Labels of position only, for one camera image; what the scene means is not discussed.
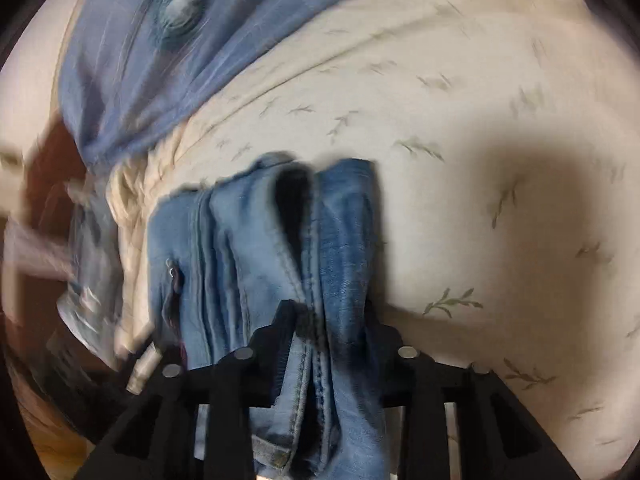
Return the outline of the cream leaf-print quilt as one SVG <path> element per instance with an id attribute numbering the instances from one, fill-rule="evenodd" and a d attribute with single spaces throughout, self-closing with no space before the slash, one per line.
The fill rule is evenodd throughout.
<path id="1" fill-rule="evenodd" d="M 112 172 L 120 348 L 149 322 L 158 200 L 275 151 L 373 160 L 386 321 L 491 366 L 582 478 L 622 469 L 639 439 L 639 59 L 587 0 L 345 0 L 247 67 Z"/>

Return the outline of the grey-blue patterned pillow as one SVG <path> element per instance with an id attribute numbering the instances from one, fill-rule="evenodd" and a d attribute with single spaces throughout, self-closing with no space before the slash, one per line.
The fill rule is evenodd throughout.
<path id="1" fill-rule="evenodd" d="M 88 177 L 69 184 L 72 276 L 58 300 L 67 329 L 107 366 L 117 366 L 116 328 L 122 317 L 122 262 L 118 226 L 106 199 L 107 180 Z"/>

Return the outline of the blue plaid pillow with crest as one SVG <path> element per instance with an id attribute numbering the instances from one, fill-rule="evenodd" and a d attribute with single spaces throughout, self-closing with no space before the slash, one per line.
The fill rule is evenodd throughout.
<path id="1" fill-rule="evenodd" d="M 58 98 L 90 168 L 160 142 L 244 68 L 341 0 L 85 0 Z"/>

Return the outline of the blue denim jeans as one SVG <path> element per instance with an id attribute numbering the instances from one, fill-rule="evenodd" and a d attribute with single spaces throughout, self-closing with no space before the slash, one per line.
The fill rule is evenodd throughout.
<path id="1" fill-rule="evenodd" d="M 149 303 L 200 368 L 244 347 L 279 304 L 300 304 L 280 396 L 250 412 L 258 474 L 384 479 L 384 413 L 367 341 L 378 220 L 373 166 L 323 170 L 262 156 L 211 188 L 162 200 L 148 224 Z"/>

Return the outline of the dark red headboard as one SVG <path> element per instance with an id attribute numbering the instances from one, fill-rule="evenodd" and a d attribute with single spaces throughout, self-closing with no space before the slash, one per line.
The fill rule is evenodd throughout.
<path id="1" fill-rule="evenodd" d="M 85 175 L 74 138 L 54 116 L 27 159 L 17 219 L 38 234 L 66 240 L 74 212 L 66 184 Z"/>

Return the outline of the light pink cloth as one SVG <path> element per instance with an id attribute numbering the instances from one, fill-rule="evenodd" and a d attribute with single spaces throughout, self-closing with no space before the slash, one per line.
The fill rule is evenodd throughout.
<path id="1" fill-rule="evenodd" d="M 74 276 L 66 242 L 43 236 L 13 218 L 4 230 L 3 262 L 35 278 L 68 281 Z"/>

